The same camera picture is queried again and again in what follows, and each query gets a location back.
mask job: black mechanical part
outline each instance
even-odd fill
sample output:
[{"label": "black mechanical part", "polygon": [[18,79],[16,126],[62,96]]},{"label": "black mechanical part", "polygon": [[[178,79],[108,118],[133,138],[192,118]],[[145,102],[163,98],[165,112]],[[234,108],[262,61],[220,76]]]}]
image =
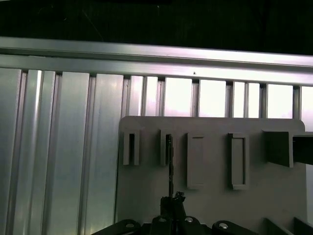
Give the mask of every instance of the black mechanical part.
[{"label": "black mechanical part", "polygon": [[220,220],[212,226],[213,235],[257,235],[257,233],[226,220]]},{"label": "black mechanical part", "polygon": [[132,219],[125,219],[97,231],[93,235],[130,235],[140,229],[140,224]]}]

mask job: vertical metal rib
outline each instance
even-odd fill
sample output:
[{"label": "vertical metal rib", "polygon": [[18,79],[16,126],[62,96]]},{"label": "vertical metal rib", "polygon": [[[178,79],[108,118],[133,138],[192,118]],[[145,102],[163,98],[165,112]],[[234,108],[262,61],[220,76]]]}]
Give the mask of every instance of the vertical metal rib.
[{"label": "vertical metal rib", "polygon": [[200,95],[200,81],[198,79],[192,80],[191,88],[191,116],[199,117],[199,95]]},{"label": "vertical metal rib", "polygon": [[244,118],[249,117],[249,83],[245,83]]},{"label": "vertical metal rib", "polygon": [[234,117],[234,83],[226,83],[225,117]]},{"label": "vertical metal rib", "polygon": [[148,89],[148,77],[143,77],[142,81],[142,96],[141,96],[141,116],[145,116],[147,109],[147,89]]},{"label": "vertical metal rib", "polygon": [[292,93],[292,118],[301,120],[302,87],[294,86]]},{"label": "vertical metal rib", "polygon": [[164,116],[165,77],[158,78],[156,93],[156,115]]},{"label": "vertical metal rib", "polygon": [[29,234],[42,87],[42,71],[30,70],[25,89],[15,207],[15,214],[23,216],[15,216],[13,234]]},{"label": "vertical metal rib", "polygon": [[57,128],[56,124],[59,119],[59,107],[60,107],[60,93],[62,83],[62,76],[56,75],[54,81],[53,97],[52,97],[52,112],[51,112],[51,125],[50,125],[50,137],[49,137],[49,149],[47,159],[47,173],[45,180],[45,200],[43,210],[43,223],[42,223],[42,234],[46,235],[49,231],[49,218],[51,208],[51,194],[52,184],[55,166],[55,150],[56,150],[56,136]]},{"label": "vertical metal rib", "polygon": [[129,106],[130,106],[130,99],[131,99],[131,86],[132,86],[131,77],[130,76],[124,76],[121,118],[129,115]]},{"label": "vertical metal rib", "polygon": [[89,183],[89,166],[90,166],[90,150],[91,150],[91,133],[92,133],[92,120],[94,108],[96,77],[89,77],[89,90],[87,98],[87,115],[85,126],[85,142],[84,142],[84,155],[83,155],[83,169],[80,190],[80,202],[77,222],[77,234],[85,234],[86,214],[87,214],[87,196],[88,196],[88,183]]},{"label": "vertical metal rib", "polygon": [[21,147],[21,136],[22,136],[22,118],[23,118],[23,106],[26,88],[26,78],[27,74],[23,72],[20,75],[19,87],[18,87],[18,103],[16,111],[16,126],[15,126],[15,138],[13,147],[13,157],[12,157],[12,169],[11,169],[11,180],[10,180],[10,190],[9,190],[9,201],[8,201],[8,211],[6,220],[6,235],[11,235],[13,233],[14,226],[14,214],[16,205],[16,192],[18,183],[18,172],[19,172],[19,158],[20,158],[20,147]]},{"label": "vertical metal rib", "polygon": [[142,116],[155,116],[157,106],[157,77],[144,77],[142,89]]},{"label": "vertical metal rib", "polygon": [[260,84],[259,118],[268,117],[268,84]]}]

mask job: screw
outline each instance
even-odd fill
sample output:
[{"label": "screw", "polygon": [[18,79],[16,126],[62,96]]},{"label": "screw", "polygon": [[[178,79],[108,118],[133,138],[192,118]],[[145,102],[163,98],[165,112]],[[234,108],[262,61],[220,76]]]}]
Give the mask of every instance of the screw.
[{"label": "screw", "polygon": [[190,217],[186,217],[185,221],[187,221],[188,223],[192,223],[194,220],[192,218],[190,218]]},{"label": "screw", "polygon": [[227,224],[220,223],[219,226],[220,226],[222,229],[228,229],[228,225],[227,225]]},{"label": "screw", "polygon": [[133,228],[133,227],[134,227],[133,224],[127,224],[127,225],[126,225],[126,228]]}]

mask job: gray plastic board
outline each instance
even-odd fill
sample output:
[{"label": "gray plastic board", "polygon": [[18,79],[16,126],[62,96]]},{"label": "gray plastic board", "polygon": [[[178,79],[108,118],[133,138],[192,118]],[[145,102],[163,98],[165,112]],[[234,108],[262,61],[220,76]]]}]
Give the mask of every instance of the gray plastic board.
[{"label": "gray plastic board", "polygon": [[264,130],[301,133],[292,119],[125,117],[120,148],[115,219],[150,223],[168,196],[165,134],[174,136],[174,192],[183,191],[187,215],[209,227],[229,220],[263,233],[264,218],[292,231],[307,218],[306,168],[269,163]]}]

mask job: metal wall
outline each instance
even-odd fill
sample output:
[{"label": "metal wall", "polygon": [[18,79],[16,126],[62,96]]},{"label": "metal wall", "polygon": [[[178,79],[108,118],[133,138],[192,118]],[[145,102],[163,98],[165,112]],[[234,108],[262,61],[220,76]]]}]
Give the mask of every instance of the metal wall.
[{"label": "metal wall", "polygon": [[[10,68],[0,69],[0,234],[89,235],[112,224],[124,116],[300,118],[313,131],[313,80],[297,84],[302,74],[281,71],[293,82],[278,85],[256,83],[245,71],[239,81],[223,80],[223,71],[218,80],[153,70],[112,75],[55,64],[54,71],[29,70],[44,69],[44,59],[6,58],[0,63]],[[307,169],[313,222],[313,169]]]}]

